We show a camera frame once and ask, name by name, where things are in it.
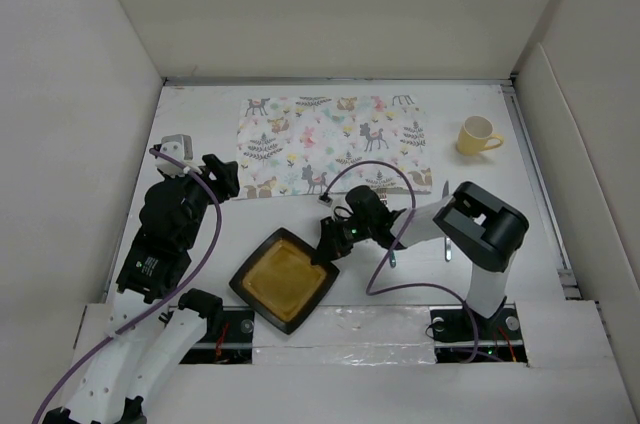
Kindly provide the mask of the silver fork teal handle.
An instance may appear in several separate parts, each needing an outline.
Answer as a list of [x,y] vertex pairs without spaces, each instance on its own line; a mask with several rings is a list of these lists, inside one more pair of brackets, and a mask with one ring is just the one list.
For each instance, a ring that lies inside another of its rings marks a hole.
[[[387,198],[386,190],[385,190],[385,189],[380,188],[380,189],[377,189],[377,190],[376,190],[376,192],[377,192],[377,194],[378,194],[378,196],[379,196],[379,198],[380,198],[381,202],[382,202],[385,206],[387,206],[387,205],[388,205],[388,198]],[[388,261],[389,261],[389,266],[390,266],[390,268],[391,268],[391,269],[395,269],[395,268],[396,268],[396,265],[397,265],[397,260],[396,260],[396,255],[395,255],[395,252],[394,252],[394,251],[392,251],[392,252],[390,253],[390,256],[389,256]]]

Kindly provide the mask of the square black yellow plate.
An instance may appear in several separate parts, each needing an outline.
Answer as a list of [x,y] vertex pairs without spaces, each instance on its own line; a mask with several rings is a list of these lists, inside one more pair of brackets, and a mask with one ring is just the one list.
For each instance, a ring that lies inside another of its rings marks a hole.
[[291,335],[339,276],[331,262],[314,265],[313,252],[313,247],[281,227],[245,260],[229,286],[257,314]]

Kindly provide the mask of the floral animal print cloth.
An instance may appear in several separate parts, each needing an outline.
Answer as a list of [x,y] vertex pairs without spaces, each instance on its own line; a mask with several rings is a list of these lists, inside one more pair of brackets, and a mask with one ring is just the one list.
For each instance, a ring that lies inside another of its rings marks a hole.
[[284,96],[241,104],[240,198],[432,190],[427,116],[411,95]]

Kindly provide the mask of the silver knife teal handle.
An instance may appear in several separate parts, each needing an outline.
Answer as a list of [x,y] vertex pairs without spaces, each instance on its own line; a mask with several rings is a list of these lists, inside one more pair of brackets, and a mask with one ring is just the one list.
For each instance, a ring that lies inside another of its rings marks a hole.
[[450,212],[450,201],[452,199],[452,195],[450,192],[450,182],[448,180],[445,181],[443,185],[443,199],[445,200],[445,205],[443,209],[443,215],[441,216],[441,221],[444,225],[443,232],[445,234],[444,237],[444,259],[446,262],[450,262],[452,260],[452,240],[449,236],[449,212]]

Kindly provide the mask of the yellow ceramic mug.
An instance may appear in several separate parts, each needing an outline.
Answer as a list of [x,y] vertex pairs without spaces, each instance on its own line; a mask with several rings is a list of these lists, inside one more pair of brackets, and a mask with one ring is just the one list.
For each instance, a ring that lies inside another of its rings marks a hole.
[[503,144],[504,138],[494,132],[491,121],[482,116],[470,116],[460,128],[456,150],[462,155],[474,156]]

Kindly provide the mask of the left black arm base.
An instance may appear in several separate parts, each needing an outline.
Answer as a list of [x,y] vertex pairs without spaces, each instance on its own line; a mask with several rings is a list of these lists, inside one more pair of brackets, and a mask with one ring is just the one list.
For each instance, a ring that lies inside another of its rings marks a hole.
[[253,310],[243,307],[225,308],[218,330],[208,329],[205,337],[185,354],[181,364],[251,364],[254,328]]

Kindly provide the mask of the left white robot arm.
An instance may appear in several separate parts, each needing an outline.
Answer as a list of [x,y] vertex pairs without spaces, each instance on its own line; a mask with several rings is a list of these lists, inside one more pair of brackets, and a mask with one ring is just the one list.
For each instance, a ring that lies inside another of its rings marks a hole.
[[222,331],[223,301],[191,287],[202,268],[189,251],[207,209],[239,194],[238,164],[208,154],[193,166],[150,152],[163,179],[144,196],[105,336],[54,385],[36,423],[144,423],[191,347]]

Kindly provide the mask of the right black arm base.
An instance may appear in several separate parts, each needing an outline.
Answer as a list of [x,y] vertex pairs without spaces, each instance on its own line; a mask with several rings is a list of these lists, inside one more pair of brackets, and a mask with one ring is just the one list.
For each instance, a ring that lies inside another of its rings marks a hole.
[[490,319],[470,314],[460,305],[434,306],[425,334],[434,342],[438,364],[528,362],[520,319],[514,304],[506,304]]

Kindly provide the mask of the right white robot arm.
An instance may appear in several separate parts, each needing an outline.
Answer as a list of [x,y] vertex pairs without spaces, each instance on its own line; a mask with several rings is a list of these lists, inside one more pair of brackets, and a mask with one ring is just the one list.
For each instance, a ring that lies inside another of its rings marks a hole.
[[390,210],[364,185],[351,189],[345,202],[344,211],[321,221],[312,264],[341,259],[365,240],[385,250],[400,251],[448,239],[472,264],[465,299],[469,308],[462,313],[465,331],[483,338],[497,328],[511,263],[529,230],[520,211],[469,181],[440,201],[415,209]]

